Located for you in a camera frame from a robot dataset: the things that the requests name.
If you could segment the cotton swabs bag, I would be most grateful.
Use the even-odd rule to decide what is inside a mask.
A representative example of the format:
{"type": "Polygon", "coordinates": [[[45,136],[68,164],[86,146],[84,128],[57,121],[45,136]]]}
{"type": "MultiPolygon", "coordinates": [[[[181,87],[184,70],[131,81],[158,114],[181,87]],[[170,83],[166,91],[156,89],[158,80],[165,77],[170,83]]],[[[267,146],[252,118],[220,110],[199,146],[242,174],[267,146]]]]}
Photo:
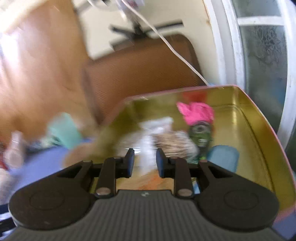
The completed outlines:
{"type": "Polygon", "coordinates": [[[161,148],[167,157],[177,156],[191,162],[198,156],[199,148],[184,131],[138,131],[125,135],[116,145],[116,154],[124,154],[128,149],[146,164],[153,164],[156,151],[161,148]]]}

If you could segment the white keychain bag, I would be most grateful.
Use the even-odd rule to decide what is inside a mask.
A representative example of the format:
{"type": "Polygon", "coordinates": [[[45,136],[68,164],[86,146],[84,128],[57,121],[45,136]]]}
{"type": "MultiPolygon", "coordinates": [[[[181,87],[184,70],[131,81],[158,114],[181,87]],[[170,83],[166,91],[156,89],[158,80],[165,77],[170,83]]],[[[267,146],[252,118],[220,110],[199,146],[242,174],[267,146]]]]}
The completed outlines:
{"type": "Polygon", "coordinates": [[[173,118],[169,116],[143,121],[138,124],[140,130],[138,130],[137,133],[143,136],[154,136],[167,133],[172,130],[173,122],[173,118]]]}

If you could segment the blue plastic glasses case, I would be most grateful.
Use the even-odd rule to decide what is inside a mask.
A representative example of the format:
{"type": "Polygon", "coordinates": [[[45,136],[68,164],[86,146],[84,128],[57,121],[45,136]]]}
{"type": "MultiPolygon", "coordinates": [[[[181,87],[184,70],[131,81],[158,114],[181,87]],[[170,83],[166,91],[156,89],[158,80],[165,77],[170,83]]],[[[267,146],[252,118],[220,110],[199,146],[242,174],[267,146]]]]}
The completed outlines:
{"type": "Polygon", "coordinates": [[[238,167],[239,152],[231,146],[217,145],[208,151],[207,160],[235,173],[238,167]]]}

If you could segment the pink fluffy soft object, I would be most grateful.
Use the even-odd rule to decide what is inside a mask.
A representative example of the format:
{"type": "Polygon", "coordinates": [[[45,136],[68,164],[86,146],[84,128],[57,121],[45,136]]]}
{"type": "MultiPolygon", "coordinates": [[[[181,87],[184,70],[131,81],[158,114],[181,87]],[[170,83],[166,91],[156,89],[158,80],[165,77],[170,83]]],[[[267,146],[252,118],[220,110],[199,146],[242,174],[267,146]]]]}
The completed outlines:
{"type": "Polygon", "coordinates": [[[189,126],[196,125],[199,121],[212,124],[214,121],[214,110],[203,102],[191,102],[185,104],[177,102],[177,108],[189,126]]]}

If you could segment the pink tin box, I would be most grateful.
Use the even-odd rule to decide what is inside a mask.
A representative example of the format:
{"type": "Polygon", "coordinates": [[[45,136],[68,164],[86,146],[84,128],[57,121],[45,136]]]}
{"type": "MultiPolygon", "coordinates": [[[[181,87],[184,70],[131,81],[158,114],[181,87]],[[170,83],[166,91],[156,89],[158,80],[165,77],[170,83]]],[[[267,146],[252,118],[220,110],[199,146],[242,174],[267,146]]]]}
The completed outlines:
{"type": "Polygon", "coordinates": [[[81,144],[66,156],[63,167],[83,159],[101,163],[108,157],[125,155],[122,139],[129,134],[139,138],[140,123],[144,121],[170,117],[173,130],[187,130],[177,102],[211,106],[211,145],[238,150],[237,174],[276,194],[280,203],[277,221],[295,212],[295,181],[287,156],[261,111],[237,86],[191,87],[129,97],[105,119],[91,144],[81,144]]]}

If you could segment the teal plastic mug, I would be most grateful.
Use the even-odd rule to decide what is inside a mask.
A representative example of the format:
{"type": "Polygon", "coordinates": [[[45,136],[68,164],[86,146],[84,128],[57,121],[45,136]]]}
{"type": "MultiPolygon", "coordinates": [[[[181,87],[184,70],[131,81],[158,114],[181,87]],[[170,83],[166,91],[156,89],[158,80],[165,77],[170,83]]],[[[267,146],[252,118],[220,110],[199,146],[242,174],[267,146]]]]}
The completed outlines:
{"type": "Polygon", "coordinates": [[[73,149],[83,141],[83,137],[68,113],[59,113],[47,126],[48,134],[56,145],[73,149]]]}

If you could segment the blue patterned tablecloth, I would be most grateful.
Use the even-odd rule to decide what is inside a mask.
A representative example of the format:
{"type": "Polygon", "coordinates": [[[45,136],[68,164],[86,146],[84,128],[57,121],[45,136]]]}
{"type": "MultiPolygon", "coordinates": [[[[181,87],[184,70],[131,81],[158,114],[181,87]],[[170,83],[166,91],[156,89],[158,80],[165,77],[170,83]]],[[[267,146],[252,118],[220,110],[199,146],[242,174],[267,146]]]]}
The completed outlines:
{"type": "Polygon", "coordinates": [[[17,179],[15,192],[1,206],[1,235],[13,232],[10,239],[38,237],[60,240],[85,237],[92,227],[93,198],[89,193],[93,163],[81,161],[61,168],[65,149],[55,147],[30,155],[25,165],[12,172],[17,179]]]}

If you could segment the paper cups in plastic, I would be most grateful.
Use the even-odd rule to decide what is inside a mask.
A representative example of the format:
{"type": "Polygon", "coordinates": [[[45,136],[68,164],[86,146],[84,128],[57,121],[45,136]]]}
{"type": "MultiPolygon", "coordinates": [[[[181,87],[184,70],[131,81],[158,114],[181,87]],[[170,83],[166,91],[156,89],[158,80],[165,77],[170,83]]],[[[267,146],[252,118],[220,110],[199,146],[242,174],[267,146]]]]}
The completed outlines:
{"type": "Polygon", "coordinates": [[[4,161],[10,168],[21,168],[25,159],[25,147],[23,133],[14,131],[11,141],[4,151],[4,161]]]}

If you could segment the white window frame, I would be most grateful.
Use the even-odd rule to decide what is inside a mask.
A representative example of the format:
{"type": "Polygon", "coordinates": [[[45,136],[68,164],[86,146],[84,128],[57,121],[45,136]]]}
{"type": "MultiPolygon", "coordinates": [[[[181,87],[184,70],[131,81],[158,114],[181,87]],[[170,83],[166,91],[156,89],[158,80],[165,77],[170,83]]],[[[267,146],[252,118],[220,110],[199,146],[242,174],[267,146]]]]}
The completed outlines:
{"type": "Polygon", "coordinates": [[[283,146],[295,138],[295,2],[204,1],[222,84],[243,89],[283,146]]]}

